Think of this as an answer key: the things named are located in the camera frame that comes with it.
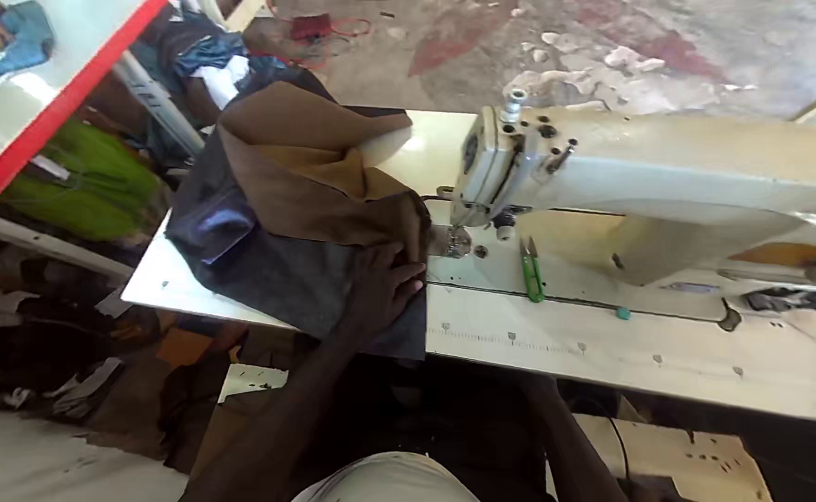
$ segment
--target concrete floor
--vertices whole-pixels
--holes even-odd
[[[370,20],[368,35],[333,36],[330,57],[315,70],[350,105],[475,112],[499,103],[512,81],[532,93],[532,105],[600,100],[626,113],[789,119],[816,100],[816,0],[274,4],[279,19],[328,12],[344,31],[362,27],[347,18]],[[543,33],[561,37],[548,44]],[[524,42],[532,45],[524,50]],[[641,61],[664,60],[664,67],[643,72],[604,64],[620,46],[637,51]]]

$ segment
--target green cloth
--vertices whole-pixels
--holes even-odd
[[[142,230],[160,180],[117,138],[68,120],[40,153],[68,169],[68,180],[21,172],[0,202],[87,240],[113,240]]]

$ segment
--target blue cloth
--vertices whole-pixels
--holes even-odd
[[[231,58],[236,55],[250,57],[250,51],[246,49],[240,33],[210,35],[197,40],[186,51],[179,54],[172,68],[179,77],[187,79],[202,66],[225,68]]]
[[[14,35],[0,59],[0,75],[48,61],[55,38],[38,3],[32,0],[8,7],[0,16],[0,23]]]

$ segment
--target white shelf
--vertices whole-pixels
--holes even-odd
[[[38,1],[55,34],[55,50],[47,62],[0,78],[0,191],[166,4],[165,0]]]

